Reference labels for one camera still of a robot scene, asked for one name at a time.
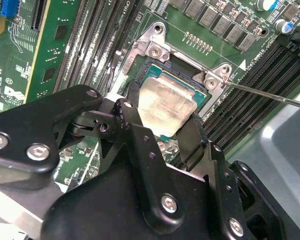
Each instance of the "ram slot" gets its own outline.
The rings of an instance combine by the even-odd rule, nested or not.
[[[65,79],[64,82],[66,84],[66,86],[65,86],[66,88],[69,88],[71,86],[72,82],[75,81],[75,79],[73,79],[73,72],[77,65],[78,59],[80,58],[82,45],[87,37],[88,29],[90,28],[90,25],[95,16],[96,8],[97,8],[96,6],[98,3],[99,3],[98,0],[93,0],[90,7],[85,12],[85,16],[84,16],[85,21],[77,34],[77,38],[76,38],[74,47],[71,50],[70,59],[72,59],[72,61],[70,63],[70,66],[68,66],[67,71],[65,72],[65,75],[64,75],[64,79]]]
[[[79,74],[82,70],[83,64],[84,64],[84,59],[87,56],[87,50],[89,49],[89,46],[92,44],[94,38],[98,38],[98,30],[100,29],[100,24],[101,24],[101,16],[102,12],[105,10],[105,5],[106,5],[106,0],[100,0],[97,10],[95,11],[94,17],[92,24],[90,25],[91,27],[89,28],[89,31],[87,33],[87,37],[84,40],[84,43],[82,45],[82,49],[80,51],[80,57],[77,59],[75,69],[72,73],[70,87],[73,87],[74,85],[80,84],[80,78]]]
[[[105,63],[103,65],[99,64],[97,66],[97,78],[96,78],[96,84],[97,84],[97,91],[100,91],[100,93],[104,93],[106,92],[105,88],[106,85],[108,84],[108,81],[105,81],[103,79],[104,75],[107,75],[107,66],[110,64],[110,61],[114,55],[114,51],[115,46],[118,44],[118,42],[122,41],[122,33],[124,32],[124,30],[127,27],[127,23],[128,23],[128,19],[129,16],[132,12],[132,9],[135,5],[135,1],[131,0],[131,1],[127,1],[126,3],[128,4],[128,2],[130,2],[129,5],[126,5],[126,7],[124,8],[119,20],[118,20],[118,25],[119,27],[117,28],[117,30],[113,33],[112,37],[111,37],[111,41],[109,41],[105,52],[103,53],[101,59],[105,59]]]
[[[107,55],[109,54],[106,52],[107,47],[109,47],[109,44],[111,44],[115,39],[118,32],[117,26],[120,26],[120,20],[122,19],[122,15],[125,12],[124,7],[128,5],[129,0],[120,0],[114,9],[114,12],[111,16],[110,22],[106,28],[106,33],[102,38],[100,47],[98,48],[96,55],[93,58],[93,64],[90,65],[91,70],[89,71],[90,74],[87,76],[87,79],[85,79],[86,85],[92,85],[93,87],[96,87],[96,80],[97,80],[97,67],[100,64],[106,64],[107,61]]]
[[[91,71],[92,71],[91,65],[94,64],[94,62],[93,62],[94,57],[96,56],[99,46],[102,42],[103,36],[107,29],[109,20],[112,17],[112,13],[114,11],[116,4],[117,4],[117,0],[109,0],[108,1],[109,9],[107,9],[107,11],[106,11],[106,16],[104,18],[103,18],[103,16],[101,17],[102,20],[97,29],[97,33],[94,36],[94,39],[93,39],[92,43],[90,44],[87,54],[83,60],[81,72],[80,72],[79,79],[78,79],[78,82],[80,84],[89,85],[89,83],[87,81],[87,77],[90,76],[90,74],[91,74]]]
[[[88,1],[87,0],[81,0],[80,1],[80,5],[73,23],[73,27],[71,30],[71,34],[67,43],[67,46],[65,48],[65,53],[63,56],[63,59],[61,61],[61,65],[59,68],[59,72],[54,84],[54,88],[53,88],[53,93],[59,92],[61,90],[61,86],[62,86],[62,80],[63,80],[63,76],[66,72],[67,66],[70,64],[70,52],[69,50],[73,48],[73,45],[75,44],[75,37],[77,35],[77,32],[79,31],[79,27],[80,27],[80,23],[82,22],[83,18],[84,18],[84,12],[85,9],[87,7]]]

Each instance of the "capacitor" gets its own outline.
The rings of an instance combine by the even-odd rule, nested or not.
[[[277,4],[278,0],[257,0],[255,6],[259,11],[272,11]]]
[[[275,22],[274,29],[282,34],[288,35],[294,29],[294,24],[284,19],[279,19]]]

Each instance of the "circular hole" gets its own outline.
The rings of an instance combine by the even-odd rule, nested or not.
[[[226,189],[229,193],[232,193],[232,188],[229,185],[226,186]]]
[[[227,73],[229,73],[230,69],[228,66],[224,66],[221,71],[223,74],[227,74]]]
[[[156,26],[154,27],[154,32],[155,32],[156,34],[161,34],[161,33],[162,33],[162,27],[161,27],[160,25],[156,25]]]
[[[88,94],[90,97],[93,97],[93,98],[96,98],[98,96],[97,92],[94,90],[89,90],[86,92],[86,94]]]
[[[261,35],[261,36],[267,35],[267,30],[266,30],[266,29],[263,29],[260,35]]]
[[[108,124],[106,123],[101,123],[99,126],[98,126],[98,129],[101,133],[105,133],[107,130],[108,130]]]
[[[151,159],[155,159],[155,158],[156,158],[156,155],[155,155],[153,152],[150,152],[150,153],[149,153],[149,157],[150,157]]]

